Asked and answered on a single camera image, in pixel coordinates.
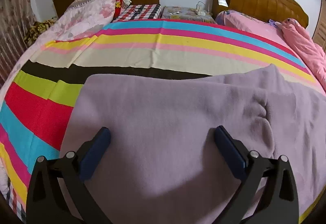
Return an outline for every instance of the patterned blanket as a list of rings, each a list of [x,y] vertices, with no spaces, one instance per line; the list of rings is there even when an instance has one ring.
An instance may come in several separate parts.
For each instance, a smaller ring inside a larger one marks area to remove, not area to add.
[[[293,51],[218,25],[138,20],[108,24],[92,37],[47,43],[22,67],[0,112],[0,156],[17,201],[25,208],[36,158],[58,158],[72,109],[89,76],[194,79],[269,64],[286,80],[323,93]]]

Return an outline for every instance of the checkered fabric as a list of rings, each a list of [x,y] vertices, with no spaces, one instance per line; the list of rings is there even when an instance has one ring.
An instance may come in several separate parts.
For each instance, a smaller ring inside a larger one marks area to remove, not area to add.
[[[121,13],[113,23],[137,19],[157,19],[160,13],[160,4],[129,5],[129,7]]]
[[[26,224],[26,213],[23,209],[22,204],[17,201],[16,192],[11,184],[10,179],[8,178],[8,189],[7,194],[3,193],[4,198],[6,199],[8,205],[11,207],[13,212],[18,216],[18,218]]]

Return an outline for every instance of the lavender fabric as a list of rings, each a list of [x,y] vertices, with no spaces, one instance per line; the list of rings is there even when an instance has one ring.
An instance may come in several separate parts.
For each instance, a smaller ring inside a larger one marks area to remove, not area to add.
[[[111,145],[85,185],[114,224],[211,224],[240,183],[214,144],[223,125],[248,150],[288,156],[302,214],[326,183],[325,117],[326,98],[274,65],[182,81],[98,74],[81,89],[60,156],[106,126]]]

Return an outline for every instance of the nightstand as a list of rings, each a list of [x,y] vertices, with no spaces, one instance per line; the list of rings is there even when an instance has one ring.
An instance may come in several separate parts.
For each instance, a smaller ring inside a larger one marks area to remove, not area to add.
[[[205,23],[216,23],[206,10],[205,13],[206,15],[197,15],[195,8],[165,6],[163,9],[162,19],[191,20]]]

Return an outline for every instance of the blue gripper pad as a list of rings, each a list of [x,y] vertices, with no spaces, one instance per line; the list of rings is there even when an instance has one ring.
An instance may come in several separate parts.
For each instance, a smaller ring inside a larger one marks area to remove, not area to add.
[[[92,145],[79,163],[79,179],[84,182],[89,180],[104,152],[111,143],[111,133],[108,128],[102,127],[92,140]]]
[[[233,176],[237,179],[240,179],[241,181],[245,180],[247,178],[247,162],[235,145],[235,142],[241,142],[232,139],[230,134],[221,125],[215,129],[214,138],[215,144],[218,147],[222,156],[224,157]]]

